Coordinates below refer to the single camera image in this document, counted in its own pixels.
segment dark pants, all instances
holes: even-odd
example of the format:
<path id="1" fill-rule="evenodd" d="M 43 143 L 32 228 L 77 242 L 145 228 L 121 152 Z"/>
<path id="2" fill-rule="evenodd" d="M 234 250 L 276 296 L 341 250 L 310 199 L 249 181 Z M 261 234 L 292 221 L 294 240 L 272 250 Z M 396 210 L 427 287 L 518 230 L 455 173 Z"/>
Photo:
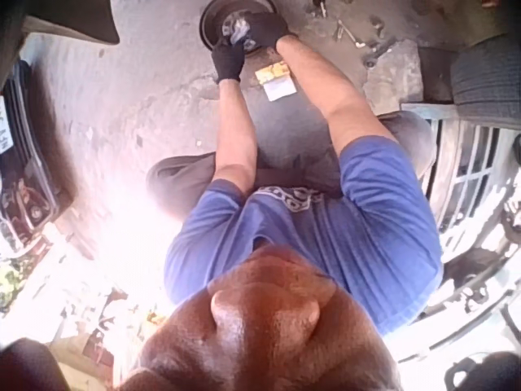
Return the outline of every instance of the dark pants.
<path id="1" fill-rule="evenodd" d="M 436 159 L 436 140 L 429 124 L 412 112 L 379 116 L 413 162 L 421 178 Z M 148 191 L 169 215 L 184 221 L 197 205 L 215 173 L 215 152 L 201 156 L 170 157 L 151 168 Z M 255 189 L 264 186 L 309 187 L 330 197 L 341 197 L 338 158 L 331 147 L 317 162 L 298 169 L 272 169 L 259 162 Z"/>

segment knee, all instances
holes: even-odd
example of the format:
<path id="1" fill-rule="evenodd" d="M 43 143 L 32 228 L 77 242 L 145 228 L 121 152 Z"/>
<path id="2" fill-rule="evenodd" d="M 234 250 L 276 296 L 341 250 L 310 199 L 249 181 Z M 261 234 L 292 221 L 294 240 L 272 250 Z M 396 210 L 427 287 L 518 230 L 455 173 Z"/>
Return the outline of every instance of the knee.
<path id="1" fill-rule="evenodd" d="M 436 132 L 431 124 L 414 112 L 392 112 L 379 117 L 409 154 L 421 178 L 436 160 Z"/>

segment tire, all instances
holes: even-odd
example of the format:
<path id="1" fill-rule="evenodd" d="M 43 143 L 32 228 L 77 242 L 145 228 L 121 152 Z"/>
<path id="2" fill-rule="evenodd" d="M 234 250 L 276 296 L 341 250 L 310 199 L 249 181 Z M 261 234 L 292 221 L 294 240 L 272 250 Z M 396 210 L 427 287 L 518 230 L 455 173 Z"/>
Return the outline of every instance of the tire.
<path id="1" fill-rule="evenodd" d="M 477 125 L 521 130 L 521 46 L 507 35 L 460 53 L 451 67 L 459 116 Z"/>

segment work glove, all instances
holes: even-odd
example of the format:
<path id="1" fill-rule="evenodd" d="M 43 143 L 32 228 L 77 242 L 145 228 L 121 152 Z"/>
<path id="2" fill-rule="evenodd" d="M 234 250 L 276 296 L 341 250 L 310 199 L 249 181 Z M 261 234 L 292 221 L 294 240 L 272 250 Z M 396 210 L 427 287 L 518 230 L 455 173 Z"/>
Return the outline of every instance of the work glove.
<path id="1" fill-rule="evenodd" d="M 217 70 L 217 84 L 225 79 L 241 81 L 239 76 L 244 66 L 244 46 L 241 42 L 232 46 L 222 38 L 213 47 L 212 59 Z"/>
<path id="2" fill-rule="evenodd" d="M 286 35 L 294 35 L 280 15 L 269 12 L 247 14 L 244 19 L 250 25 L 248 35 L 260 46 L 276 49 L 277 41 Z"/>

